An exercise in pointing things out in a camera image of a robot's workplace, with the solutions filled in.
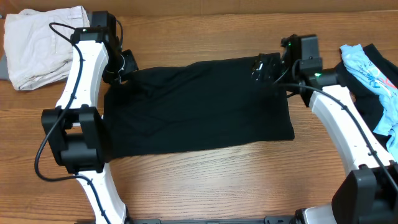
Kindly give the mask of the black t-shirt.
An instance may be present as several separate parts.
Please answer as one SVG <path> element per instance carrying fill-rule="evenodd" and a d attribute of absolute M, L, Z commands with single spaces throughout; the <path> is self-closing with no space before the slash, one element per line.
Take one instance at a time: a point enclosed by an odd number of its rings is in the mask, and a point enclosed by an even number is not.
<path fill-rule="evenodd" d="M 104 122 L 112 157 L 293 140 L 286 92 L 251 78 L 256 58 L 148 68 L 111 86 Z"/>

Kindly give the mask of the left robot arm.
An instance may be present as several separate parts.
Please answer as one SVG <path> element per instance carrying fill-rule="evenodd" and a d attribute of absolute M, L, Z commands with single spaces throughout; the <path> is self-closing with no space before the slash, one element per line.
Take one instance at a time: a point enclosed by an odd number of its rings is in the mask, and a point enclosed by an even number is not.
<path fill-rule="evenodd" d="M 132 223 L 111 175 L 111 138 L 97 109 L 101 82 L 119 84 L 127 66 L 122 40 L 115 26 L 73 30 L 67 39 L 73 47 L 67 83 L 55 108 L 42 113 L 45 137 L 34 162 L 35 173 L 44 181 L 74 179 L 81 185 L 94 211 L 94 223 Z M 56 163 L 66 168 L 67 176 L 50 178 L 40 173 L 45 145 Z"/>

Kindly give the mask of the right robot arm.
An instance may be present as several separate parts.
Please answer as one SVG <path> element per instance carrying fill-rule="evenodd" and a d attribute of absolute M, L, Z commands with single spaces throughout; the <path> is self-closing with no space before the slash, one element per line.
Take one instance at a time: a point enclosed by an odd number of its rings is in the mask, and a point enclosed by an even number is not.
<path fill-rule="evenodd" d="M 356 109 L 341 65 L 304 70 L 289 78 L 293 66 L 279 55 L 260 54 L 252 79 L 271 90 L 299 93 L 336 146 L 346 177 L 330 203 L 301 208 L 290 217 L 266 223 L 397 223 L 397 162 L 378 143 Z"/>

